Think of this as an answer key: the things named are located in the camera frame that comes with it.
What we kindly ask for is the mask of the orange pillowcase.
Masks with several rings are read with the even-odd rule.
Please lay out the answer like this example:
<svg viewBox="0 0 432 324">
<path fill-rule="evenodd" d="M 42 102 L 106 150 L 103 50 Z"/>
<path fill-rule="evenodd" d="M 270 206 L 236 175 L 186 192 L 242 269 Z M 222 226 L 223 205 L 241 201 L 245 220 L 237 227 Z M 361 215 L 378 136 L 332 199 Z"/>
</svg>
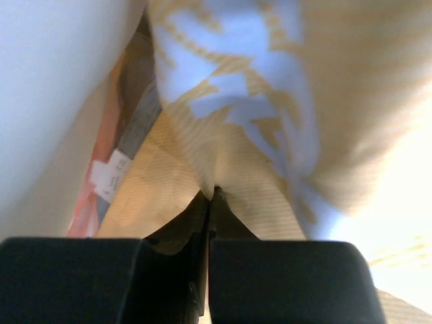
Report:
<svg viewBox="0 0 432 324">
<path fill-rule="evenodd" d="M 261 239 L 345 240 L 431 322 L 431 2 L 147 1 L 68 236 L 143 238 L 221 188 Z"/>
</svg>

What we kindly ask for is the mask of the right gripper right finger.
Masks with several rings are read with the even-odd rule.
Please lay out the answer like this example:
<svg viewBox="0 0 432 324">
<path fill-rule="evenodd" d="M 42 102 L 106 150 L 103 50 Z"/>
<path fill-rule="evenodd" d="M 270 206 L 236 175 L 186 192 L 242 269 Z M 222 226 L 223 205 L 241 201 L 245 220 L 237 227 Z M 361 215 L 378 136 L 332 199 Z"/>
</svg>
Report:
<svg viewBox="0 0 432 324">
<path fill-rule="evenodd" d="M 261 240 L 216 188 L 209 207 L 213 323 L 384 323 L 371 273 L 347 242 Z"/>
</svg>

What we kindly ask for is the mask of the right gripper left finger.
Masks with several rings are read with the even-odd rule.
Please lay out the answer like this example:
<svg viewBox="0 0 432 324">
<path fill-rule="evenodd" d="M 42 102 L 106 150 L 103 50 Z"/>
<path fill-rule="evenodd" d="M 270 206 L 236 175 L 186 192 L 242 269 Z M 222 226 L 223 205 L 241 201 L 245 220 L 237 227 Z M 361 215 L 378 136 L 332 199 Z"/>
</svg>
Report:
<svg viewBox="0 0 432 324">
<path fill-rule="evenodd" d="M 197 323 L 209 201 L 198 193 L 144 239 L 8 238 L 2 323 Z"/>
</svg>

